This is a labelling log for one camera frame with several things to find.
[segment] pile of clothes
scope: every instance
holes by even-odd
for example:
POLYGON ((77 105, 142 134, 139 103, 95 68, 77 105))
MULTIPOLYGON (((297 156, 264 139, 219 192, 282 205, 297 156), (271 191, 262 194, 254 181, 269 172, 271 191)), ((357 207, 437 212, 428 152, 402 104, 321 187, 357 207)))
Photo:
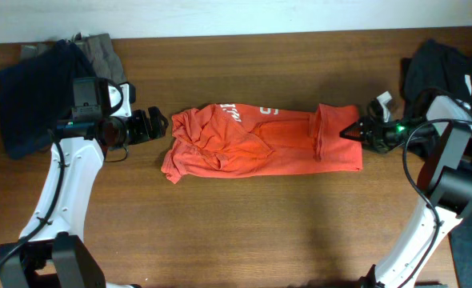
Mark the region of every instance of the pile of clothes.
POLYGON ((70 116, 73 80, 95 76, 126 81, 108 34, 22 46, 20 63, 0 71, 0 127, 8 155, 20 159, 49 146, 47 129, 70 116))

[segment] folded shirt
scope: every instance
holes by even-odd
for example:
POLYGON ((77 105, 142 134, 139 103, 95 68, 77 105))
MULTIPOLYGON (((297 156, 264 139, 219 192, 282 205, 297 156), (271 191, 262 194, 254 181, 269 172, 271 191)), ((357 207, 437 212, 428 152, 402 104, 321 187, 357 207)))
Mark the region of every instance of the folded shirt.
POLYGON ((172 117, 174 146, 162 172, 208 178, 313 174, 362 169, 359 142, 339 137, 358 119, 355 106, 318 105, 316 113, 245 104, 211 104, 172 117))

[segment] white wall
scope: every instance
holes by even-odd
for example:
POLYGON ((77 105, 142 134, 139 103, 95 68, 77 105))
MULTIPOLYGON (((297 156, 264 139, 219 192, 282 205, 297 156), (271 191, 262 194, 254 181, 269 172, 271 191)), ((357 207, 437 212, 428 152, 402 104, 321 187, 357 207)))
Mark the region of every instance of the white wall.
POLYGON ((472 26, 472 0, 0 0, 0 42, 472 26))

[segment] wood grain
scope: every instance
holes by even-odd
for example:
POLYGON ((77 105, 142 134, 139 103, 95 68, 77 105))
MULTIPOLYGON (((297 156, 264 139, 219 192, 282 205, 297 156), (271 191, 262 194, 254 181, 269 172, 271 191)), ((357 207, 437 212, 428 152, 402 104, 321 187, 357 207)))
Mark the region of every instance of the wood grain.
MULTIPOLYGON (((399 62, 428 38, 472 53, 472 28, 375 30, 114 41, 137 87, 134 108, 170 117, 213 102, 314 111, 398 98, 399 62)), ((19 45, 0 45, 0 69, 19 45)), ((85 243, 111 282, 155 286, 271 287, 353 280, 388 253, 415 206, 400 153, 365 152, 364 170, 235 180, 160 171, 172 137, 131 147, 99 172, 85 243)), ((416 174, 421 162, 411 157, 416 174)), ((0 138, 0 243, 32 213, 48 154, 8 159, 0 138)), ((457 287, 444 240, 423 281, 457 287)))

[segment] gray cloth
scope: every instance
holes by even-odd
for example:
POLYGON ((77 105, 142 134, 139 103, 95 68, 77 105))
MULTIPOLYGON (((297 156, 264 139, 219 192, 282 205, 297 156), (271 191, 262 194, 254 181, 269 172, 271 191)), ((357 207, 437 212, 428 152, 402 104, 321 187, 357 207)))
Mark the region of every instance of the gray cloth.
POLYGON ((98 77, 112 79, 116 83, 126 82, 121 59, 116 55, 109 34, 82 38, 74 41, 92 64, 98 77))
POLYGON ((21 55, 19 56, 19 59, 22 61, 30 58, 35 58, 40 54, 48 51, 49 49, 50 47, 43 43, 39 43, 36 46, 21 45, 21 55))

